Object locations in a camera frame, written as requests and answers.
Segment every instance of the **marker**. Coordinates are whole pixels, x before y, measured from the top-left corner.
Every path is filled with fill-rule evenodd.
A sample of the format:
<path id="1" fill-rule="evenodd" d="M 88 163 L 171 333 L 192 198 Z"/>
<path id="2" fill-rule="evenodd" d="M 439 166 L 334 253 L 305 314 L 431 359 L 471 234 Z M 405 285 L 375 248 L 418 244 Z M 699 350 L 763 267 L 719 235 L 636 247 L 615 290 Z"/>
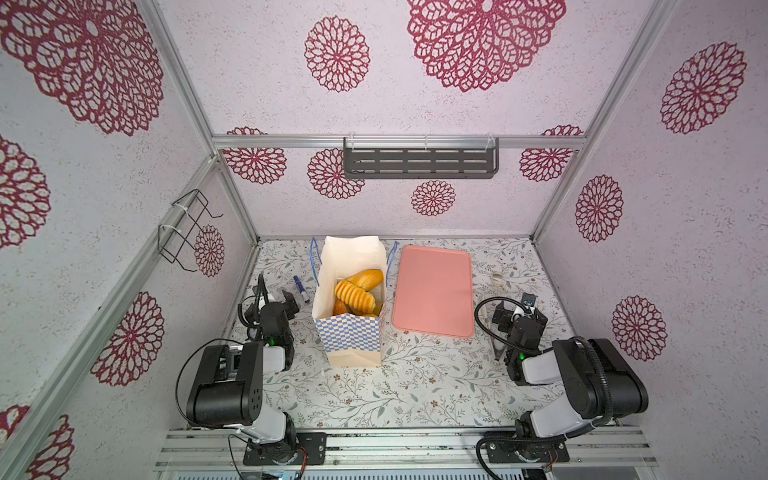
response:
<path id="1" fill-rule="evenodd" d="M 299 277 L 294 275 L 293 281 L 296 282 L 296 286 L 299 287 L 299 292 L 301 293 L 301 297 L 304 299 L 304 303 L 309 303 L 310 296 L 306 294 L 306 290 L 304 290 L 304 286 L 301 284 L 301 280 L 299 280 Z"/>

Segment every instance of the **paper bag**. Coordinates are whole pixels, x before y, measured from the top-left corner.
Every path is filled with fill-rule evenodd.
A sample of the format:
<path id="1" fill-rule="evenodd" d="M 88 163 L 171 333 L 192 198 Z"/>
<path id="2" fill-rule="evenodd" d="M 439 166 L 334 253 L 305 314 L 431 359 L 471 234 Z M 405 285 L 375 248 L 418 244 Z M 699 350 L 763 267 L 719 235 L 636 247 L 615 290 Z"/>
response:
<path id="1" fill-rule="evenodd" d="M 332 367 L 381 366 L 381 333 L 388 313 L 387 254 L 384 245 L 376 236 L 326 237 L 320 260 L 322 266 L 316 275 L 318 287 L 312 305 L 312 318 L 326 349 L 328 362 Z M 334 316 L 336 284 L 367 269 L 379 269 L 385 275 L 385 280 L 371 290 L 376 301 L 384 305 L 379 317 L 351 313 Z"/>

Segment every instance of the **red flower pattern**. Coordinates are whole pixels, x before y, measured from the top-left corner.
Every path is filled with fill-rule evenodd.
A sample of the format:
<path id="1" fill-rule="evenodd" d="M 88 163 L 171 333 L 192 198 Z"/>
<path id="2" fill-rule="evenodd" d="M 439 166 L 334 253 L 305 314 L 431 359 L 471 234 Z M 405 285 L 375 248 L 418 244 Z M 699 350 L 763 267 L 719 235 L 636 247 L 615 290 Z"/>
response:
<path id="1" fill-rule="evenodd" d="M 331 91 L 348 91 L 368 73 L 371 59 L 366 38 L 346 18 L 325 17 L 304 42 L 306 66 L 312 76 Z"/>
<path id="2" fill-rule="evenodd" d="M 313 188 L 328 198 L 350 198 L 362 190 L 365 180 L 352 180 L 344 175 L 344 152 L 338 148 L 321 150 L 306 167 Z"/>
<path id="3" fill-rule="evenodd" d="M 229 135 L 266 135 L 257 128 L 238 127 Z M 255 184 L 271 184 L 286 172 L 286 156 L 282 148 L 227 148 L 221 154 L 232 171 Z"/>
<path id="4" fill-rule="evenodd" d="M 35 236 L 51 210 L 50 195 L 35 159 L 0 136 L 0 249 Z"/>
<path id="5" fill-rule="evenodd" d="M 58 427 L 45 439 L 45 446 L 35 455 L 27 468 L 27 480 L 61 480 L 69 472 L 69 460 L 74 452 L 72 436 L 74 429 L 69 425 L 69 415 L 58 419 Z"/>
<path id="6" fill-rule="evenodd" d="M 549 128 L 543 135 L 581 135 L 584 132 L 573 125 L 558 125 Z M 520 157 L 520 171 L 523 176 L 537 182 L 560 177 L 574 151 L 568 148 L 526 148 Z"/>
<path id="7" fill-rule="evenodd" d="M 624 201 L 613 178 L 598 175 L 588 181 L 576 202 L 576 226 L 591 242 L 605 240 L 619 225 Z"/>
<path id="8" fill-rule="evenodd" d="M 661 98 L 661 121 L 674 133 L 701 130 L 725 113 L 744 83 L 744 52 L 723 41 L 688 58 Z"/>
<path id="9" fill-rule="evenodd" d="M 159 115 L 163 69 L 131 0 L 4 0 L 0 41 L 76 120 L 133 135 Z"/>
<path id="10" fill-rule="evenodd" d="M 156 299 L 139 293 L 91 367 L 99 383 L 126 386 L 148 371 L 163 346 L 164 322 Z"/>
<path id="11" fill-rule="evenodd" d="M 621 349 L 638 360 L 655 359 L 667 346 L 667 324 L 648 299 L 623 299 L 616 305 L 611 323 Z"/>
<path id="12" fill-rule="evenodd" d="M 430 180 L 416 187 L 411 195 L 411 205 L 421 215 L 434 217 L 447 212 L 455 199 L 456 192 L 450 184 Z"/>
<path id="13" fill-rule="evenodd" d="M 488 90 L 531 64 L 565 15 L 565 0 L 408 0 L 408 32 L 427 75 Z"/>
<path id="14" fill-rule="evenodd" d="M 8 440 L 28 410 L 28 406 L 14 405 L 10 409 L 0 412 L 0 445 Z"/>
<path id="15" fill-rule="evenodd" d="M 214 276 L 224 265 L 224 240 L 213 225 L 200 229 L 194 242 L 194 260 L 205 276 Z"/>

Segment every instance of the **pink cutting board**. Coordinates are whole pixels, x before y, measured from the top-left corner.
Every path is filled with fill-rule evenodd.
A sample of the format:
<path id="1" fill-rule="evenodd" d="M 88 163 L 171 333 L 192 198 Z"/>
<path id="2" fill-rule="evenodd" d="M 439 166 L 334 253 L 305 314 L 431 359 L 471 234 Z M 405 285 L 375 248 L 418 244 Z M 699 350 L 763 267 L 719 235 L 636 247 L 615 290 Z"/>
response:
<path id="1" fill-rule="evenodd" d="M 408 245 L 400 255 L 392 324 L 467 338 L 475 334 L 469 253 Z"/>

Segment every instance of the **blue bag handle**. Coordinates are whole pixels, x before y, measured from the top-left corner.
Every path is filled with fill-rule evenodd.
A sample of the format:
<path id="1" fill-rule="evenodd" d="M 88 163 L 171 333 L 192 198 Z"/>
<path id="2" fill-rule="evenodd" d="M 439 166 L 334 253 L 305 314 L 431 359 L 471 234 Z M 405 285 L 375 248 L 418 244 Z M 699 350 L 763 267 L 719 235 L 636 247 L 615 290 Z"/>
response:
<path id="1" fill-rule="evenodd" d="M 320 282 L 317 280 L 317 271 L 315 270 L 315 259 L 314 259 L 314 250 L 312 247 L 315 247 L 314 250 L 317 250 L 317 261 L 320 262 L 320 265 L 323 265 L 322 260 L 320 260 L 320 247 L 317 246 L 317 240 L 315 237 L 312 237 L 312 242 L 310 243 L 310 263 L 312 264 L 312 275 L 315 276 L 315 283 L 317 286 L 320 286 Z"/>
<path id="2" fill-rule="evenodd" d="M 397 252 L 397 247 L 400 245 L 400 243 L 395 240 L 395 244 L 392 246 L 392 249 L 387 253 L 386 256 L 386 276 L 389 276 L 389 270 L 392 268 L 392 262 L 395 261 L 395 253 Z M 320 260 L 320 247 L 317 246 L 317 239 L 315 237 L 312 237 L 312 242 L 310 242 L 310 264 L 312 265 L 312 275 L 315 276 L 315 283 L 317 283 L 317 286 L 320 286 L 320 281 L 317 279 L 317 270 L 315 270 L 315 258 L 314 253 L 315 250 L 317 250 L 317 261 L 320 263 L 320 266 L 323 265 L 323 262 Z M 387 278 L 384 277 L 384 284 L 387 284 Z"/>

